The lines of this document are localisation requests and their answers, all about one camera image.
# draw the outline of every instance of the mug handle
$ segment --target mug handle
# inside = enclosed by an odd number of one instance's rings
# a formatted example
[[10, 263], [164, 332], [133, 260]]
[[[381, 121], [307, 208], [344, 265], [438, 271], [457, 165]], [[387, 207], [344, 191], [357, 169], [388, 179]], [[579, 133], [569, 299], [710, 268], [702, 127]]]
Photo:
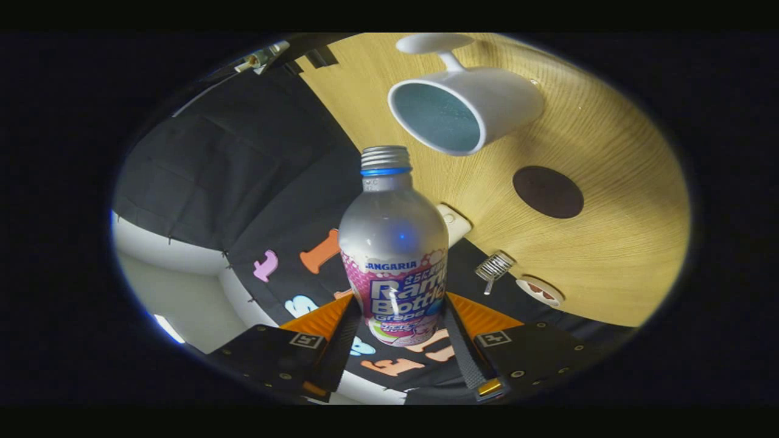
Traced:
[[446, 65], [446, 71], [466, 72], [468, 70], [460, 64], [452, 50], [467, 46], [472, 42], [474, 42], [473, 38], [460, 34], [416, 34], [401, 38], [395, 43], [395, 48], [403, 53], [417, 55], [435, 52]]

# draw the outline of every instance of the aluminum bottle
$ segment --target aluminum bottle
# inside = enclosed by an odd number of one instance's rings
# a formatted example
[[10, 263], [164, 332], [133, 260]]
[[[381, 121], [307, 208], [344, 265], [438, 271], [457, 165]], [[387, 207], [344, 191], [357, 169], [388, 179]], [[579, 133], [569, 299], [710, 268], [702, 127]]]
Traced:
[[363, 192], [338, 229], [352, 291], [371, 333], [382, 343], [421, 344], [441, 322], [446, 224], [414, 190], [405, 147], [366, 148], [361, 173]]

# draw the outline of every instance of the silver bottle cap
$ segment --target silver bottle cap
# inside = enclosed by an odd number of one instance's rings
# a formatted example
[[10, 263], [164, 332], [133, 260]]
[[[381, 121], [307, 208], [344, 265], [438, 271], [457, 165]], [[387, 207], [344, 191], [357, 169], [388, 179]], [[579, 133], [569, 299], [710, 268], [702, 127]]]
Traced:
[[411, 171], [408, 149], [403, 146], [374, 146], [362, 151], [363, 176], [395, 175]]

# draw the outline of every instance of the brown circular pad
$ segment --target brown circular pad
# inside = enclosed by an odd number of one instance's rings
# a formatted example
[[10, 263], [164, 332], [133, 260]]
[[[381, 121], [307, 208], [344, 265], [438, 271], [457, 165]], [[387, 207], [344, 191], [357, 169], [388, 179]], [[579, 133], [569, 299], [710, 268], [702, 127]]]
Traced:
[[584, 208], [579, 187], [550, 168], [527, 166], [516, 171], [514, 190], [536, 211], [558, 219], [574, 217]]

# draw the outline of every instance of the metal clip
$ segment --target metal clip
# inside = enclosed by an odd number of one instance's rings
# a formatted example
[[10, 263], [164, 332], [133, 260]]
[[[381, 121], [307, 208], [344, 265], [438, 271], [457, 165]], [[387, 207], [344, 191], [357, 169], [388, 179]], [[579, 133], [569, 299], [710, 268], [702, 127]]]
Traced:
[[485, 289], [485, 295], [489, 295], [492, 291], [492, 285], [511, 269], [516, 261], [512, 259], [508, 254], [503, 251], [498, 251], [492, 254], [487, 260], [482, 262], [476, 268], [476, 275], [486, 280], [487, 288]]

